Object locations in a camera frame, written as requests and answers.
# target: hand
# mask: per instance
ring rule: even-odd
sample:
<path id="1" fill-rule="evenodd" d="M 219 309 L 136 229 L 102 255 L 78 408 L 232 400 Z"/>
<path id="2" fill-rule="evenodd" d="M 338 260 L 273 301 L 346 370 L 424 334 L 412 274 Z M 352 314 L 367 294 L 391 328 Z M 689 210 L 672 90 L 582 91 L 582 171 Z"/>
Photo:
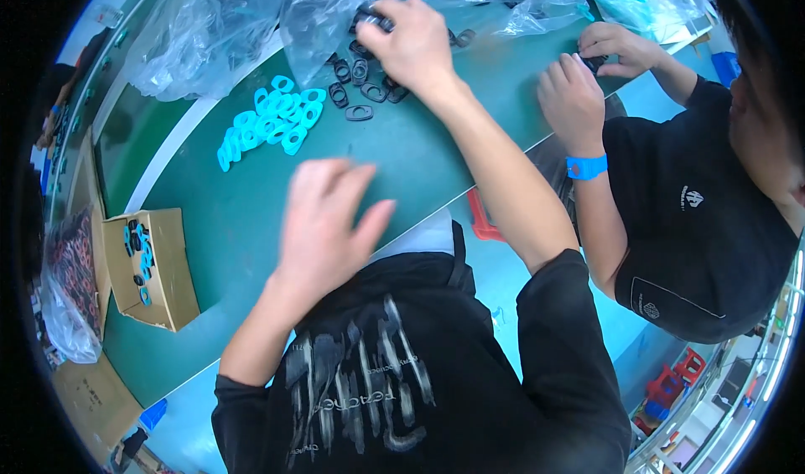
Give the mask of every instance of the hand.
<path id="1" fill-rule="evenodd" d="M 421 0 L 379 0 L 374 8 L 390 18 L 395 29 L 389 34 L 359 22 L 357 41 L 380 60 L 391 79 L 422 98 L 458 78 L 443 16 Z"/>
<path id="2" fill-rule="evenodd" d="M 279 264 L 269 282 L 293 291 L 292 325 L 328 292 L 366 265 L 389 224 L 395 202 L 370 207 L 357 227 L 358 204 L 374 166 L 352 167 L 344 158 L 311 160 L 296 169 L 288 188 Z"/>
<path id="3" fill-rule="evenodd" d="M 539 106 L 570 156 L 597 158 L 604 154 L 604 92 L 574 54 L 559 56 L 539 75 Z"/>
<path id="4" fill-rule="evenodd" d="M 604 64 L 597 76 L 634 78 L 659 64 L 667 56 L 655 43 L 615 23 L 595 22 L 579 37 L 579 54 L 591 58 L 601 55 L 618 55 L 617 64 Z"/>

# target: open cardboard box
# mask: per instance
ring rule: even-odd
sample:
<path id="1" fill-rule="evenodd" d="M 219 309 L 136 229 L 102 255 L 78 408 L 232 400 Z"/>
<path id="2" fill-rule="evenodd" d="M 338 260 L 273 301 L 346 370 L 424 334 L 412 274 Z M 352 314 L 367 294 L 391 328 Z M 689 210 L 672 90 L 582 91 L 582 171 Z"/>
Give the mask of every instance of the open cardboard box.
<path id="1" fill-rule="evenodd" d="M 146 278 L 140 269 L 143 251 L 132 249 L 133 255 L 129 256 L 124 245 L 123 232 L 132 220 L 137 220 L 148 232 L 154 256 L 151 278 Z M 181 209 L 123 214 L 103 221 L 101 230 L 114 299 L 124 316 L 177 332 L 199 315 L 196 291 L 184 253 Z M 137 238 L 136 232 L 132 232 L 132 238 Z M 142 287 L 136 284 L 136 275 L 146 278 Z M 148 305 L 143 301 L 145 296 L 141 295 L 143 289 L 151 298 Z"/>

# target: graphic print on shirt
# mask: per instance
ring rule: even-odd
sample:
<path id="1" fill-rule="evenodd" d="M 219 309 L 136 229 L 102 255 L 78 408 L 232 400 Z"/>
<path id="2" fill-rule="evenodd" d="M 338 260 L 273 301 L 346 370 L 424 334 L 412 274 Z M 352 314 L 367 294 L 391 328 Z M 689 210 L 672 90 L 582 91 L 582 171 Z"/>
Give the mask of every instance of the graphic print on shirt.
<path id="1" fill-rule="evenodd" d="M 698 191 L 688 191 L 688 186 L 682 188 L 682 194 L 679 195 L 679 206 L 682 212 L 685 212 L 685 201 L 688 201 L 690 207 L 696 208 L 704 201 L 704 197 Z"/>
<path id="2" fill-rule="evenodd" d="M 377 347 L 371 355 L 373 347 L 367 349 L 363 333 L 353 322 L 347 327 L 347 339 L 342 335 L 336 341 L 330 334 L 321 334 L 311 341 L 306 332 L 289 347 L 284 361 L 285 388 L 291 392 L 293 406 L 288 469 L 293 469 L 299 454 L 309 453 L 314 461 L 317 452 L 330 453 L 336 434 L 352 440 L 362 455 L 366 447 L 364 410 L 373 437 L 382 433 L 383 444 L 392 451 L 408 451 L 425 438 L 425 427 L 416 426 L 409 383 L 418 387 L 424 404 L 435 407 L 428 369 L 410 347 L 390 295 L 384 298 L 383 307 L 387 318 L 377 320 Z M 395 341 L 403 353 L 397 354 Z M 356 359 L 360 364 L 357 373 L 342 368 L 349 366 L 346 361 Z M 415 381 L 404 380 L 405 365 L 410 366 Z M 399 409 L 406 430 L 395 430 L 395 409 Z"/>

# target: shirt logo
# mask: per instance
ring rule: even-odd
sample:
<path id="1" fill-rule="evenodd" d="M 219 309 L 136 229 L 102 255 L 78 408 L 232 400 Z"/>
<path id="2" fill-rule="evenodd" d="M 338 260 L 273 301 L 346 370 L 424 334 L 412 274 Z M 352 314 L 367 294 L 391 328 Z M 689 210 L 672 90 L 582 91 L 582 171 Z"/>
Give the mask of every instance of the shirt logo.
<path id="1" fill-rule="evenodd" d="M 685 201 L 688 201 L 690 207 L 696 208 L 704 201 L 704 197 L 698 191 L 688 191 L 688 186 L 682 188 L 682 194 L 679 196 L 679 207 L 682 212 L 685 212 Z"/>

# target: black shirt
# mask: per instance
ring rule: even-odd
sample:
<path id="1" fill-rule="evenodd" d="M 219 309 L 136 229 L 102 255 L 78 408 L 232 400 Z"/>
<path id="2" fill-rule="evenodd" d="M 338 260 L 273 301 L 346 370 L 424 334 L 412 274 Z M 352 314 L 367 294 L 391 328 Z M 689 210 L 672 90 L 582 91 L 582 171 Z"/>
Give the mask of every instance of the black shirt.
<path id="1" fill-rule="evenodd" d="M 699 77 L 664 123 L 604 125 L 609 183 L 629 238 L 618 302 L 680 338 L 717 343 L 766 316 L 799 238 L 730 147 L 732 95 Z"/>
<path id="2" fill-rule="evenodd" d="M 522 384 L 486 307 L 441 285 L 451 268 L 441 253 L 382 259 L 297 329 L 273 386 L 219 375 L 229 472 L 622 474 L 631 429 L 580 254 L 517 298 Z"/>

